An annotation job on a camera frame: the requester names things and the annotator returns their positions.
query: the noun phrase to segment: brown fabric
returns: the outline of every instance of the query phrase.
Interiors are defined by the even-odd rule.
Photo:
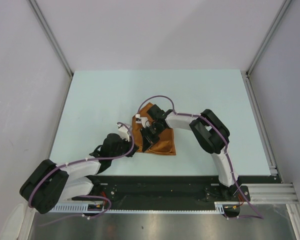
[[[150,124],[153,119],[147,114],[149,108],[153,106],[152,103],[148,103],[140,110],[141,117],[147,117]],[[132,118],[132,134],[134,137],[134,143],[139,147],[137,153],[142,153],[142,136],[140,129],[142,125],[136,123],[136,117]],[[150,149],[145,151],[148,154],[158,154],[158,155],[176,155],[175,141],[174,141],[174,130],[166,129],[160,135],[160,140],[155,145],[153,145]]]

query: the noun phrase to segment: light blue table surface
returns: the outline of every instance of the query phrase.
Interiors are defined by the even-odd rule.
[[[230,131],[229,152],[239,175],[270,175],[248,95],[239,70],[76,71],[56,134],[50,159],[55,163],[84,159],[118,121],[131,123],[148,97],[166,95],[177,112],[211,109]],[[152,99],[161,109],[165,98]],[[136,153],[114,160],[102,175],[217,175],[210,154],[193,133],[175,129],[176,156]]]

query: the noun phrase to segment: white wall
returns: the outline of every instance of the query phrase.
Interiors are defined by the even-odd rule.
[[[300,0],[292,3],[251,80],[279,171],[300,201]]]
[[[69,78],[25,0],[0,0],[0,232],[50,149]]]
[[[283,0],[38,0],[74,70],[246,70]]]

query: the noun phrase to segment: purple cable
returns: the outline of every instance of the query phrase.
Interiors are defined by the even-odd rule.
[[[140,110],[141,110],[142,106],[146,102],[148,102],[150,99],[154,99],[154,98],[165,98],[165,99],[168,99],[171,102],[171,104],[172,104],[172,110],[173,110],[173,112],[176,113],[176,111],[175,111],[175,104],[174,104],[174,102],[172,101],[172,99],[170,97],[167,97],[167,96],[164,96],[164,95],[155,95],[155,96],[149,97],[148,99],[144,100],[143,103],[141,103],[141,105],[140,105],[140,107],[138,109],[137,114],[140,113]]]
[[[66,167],[67,165],[68,166],[72,166],[72,165],[75,165],[75,164],[79,164],[79,163],[83,163],[83,162],[90,162],[90,161],[96,161],[96,160],[114,160],[114,159],[120,159],[122,157],[125,157],[127,156],[129,153],[132,152],[132,150],[134,149],[134,145],[135,145],[135,139],[134,139],[134,136],[130,130],[130,128],[125,125],[124,123],[122,122],[117,122],[117,124],[120,124],[122,126],[124,126],[126,129],[128,129],[129,133],[130,133],[130,136],[131,136],[131,141],[132,141],[132,145],[131,145],[131,148],[128,152],[126,152],[125,154],[121,155],[121,156],[115,156],[115,157],[96,157],[96,158],[90,158],[88,160],[86,159],[81,159],[81,160],[77,160],[77,161],[73,161],[73,162],[69,162],[68,164],[62,164],[60,166],[57,166],[56,168],[54,168],[52,171],[50,171],[46,176],[44,176],[41,181],[35,186],[35,188],[33,189],[30,197],[29,197],[29,200],[28,200],[28,206],[30,208],[33,208],[31,203],[32,203],[32,200],[34,198],[34,195],[36,194],[36,192],[38,191],[38,189],[40,188],[40,186],[45,182],[45,180],[47,180],[52,174],[54,174],[57,170],[61,169],[61,168],[64,168]]]
[[[109,203],[109,206],[108,206],[105,210],[103,210],[102,212],[98,213],[98,214],[95,215],[95,216],[88,216],[88,217],[87,217],[88,219],[96,219],[96,218],[102,216],[102,215],[105,214],[105,213],[111,208],[111,206],[112,206],[112,203],[111,203],[110,199],[107,198],[107,197],[104,197],[104,196],[79,196],[79,197],[81,197],[81,198],[90,198],[90,199],[91,199],[91,198],[94,198],[94,199],[102,199],[102,200],[106,200],[106,201]],[[40,225],[38,225],[38,226],[39,226],[39,227],[44,227],[44,226],[47,226],[47,225],[50,225],[50,224],[54,224],[54,223],[57,223],[57,222],[60,222],[60,221],[62,221],[62,220],[65,220],[65,219],[68,219],[68,218],[72,218],[72,217],[84,217],[84,215],[82,215],[82,214],[72,214],[72,215],[67,215],[67,216],[58,218],[58,219],[56,219],[56,220],[49,221],[49,222],[44,223],[44,224],[40,224]]]
[[[224,138],[224,136],[221,134],[221,132],[219,132],[219,130],[208,120],[206,119],[205,117],[201,116],[201,115],[198,115],[198,114],[190,114],[190,113],[179,113],[179,112],[176,112],[175,110],[175,104],[174,102],[167,96],[164,96],[164,95],[156,95],[156,96],[152,96],[152,97],[149,97],[147,100],[145,100],[141,106],[139,107],[138,109],[138,113],[140,112],[140,109],[142,108],[142,106],[145,104],[145,102],[149,101],[150,99],[154,99],[154,98],[165,98],[165,99],[168,99],[170,100],[171,104],[172,104],[172,111],[174,114],[176,115],[179,115],[179,116],[187,116],[187,117],[196,117],[196,118],[200,118],[202,119],[203,121],[205,121],[207,124],[209,124],[209,126],[219,135],[219,137],[222,139],[222,141],[224,142],[225,144],[225,148],[224,148],[224,153],[225,153],[225,156],[226,156],[226,159],[228,160],[228,163],[229,163],[229,166],[230,166],[230,170],[231,170],[231,176],[232,176],[232,179],[234,181],[234,184],[236,186],[236,188],[238,189],[238,191],[240,192],[241,196],[243,197],[243,199],[248,203],[248,205],[250,206],[250,208],[252,208],[252,210],[258,215],[258,216],[254,216],[254,215],[243,215],[243,216],[239,216],[239,218],[243,219],[243,218],[257,218],[257,219],[265,219],[262,214],[250,203],[250,201],[247,199],[247,197],[245,196],[245,194],[242,192],[242,190],[240,189],[240,186],[238,185],[237,181],[236,181],[236,177],[235,177],[235,174],[234,174],[234,167],[232,165],[232,161],[230,159],[230,156],[227,152],[228,150],[228,142],[226,141],[226,139]]]

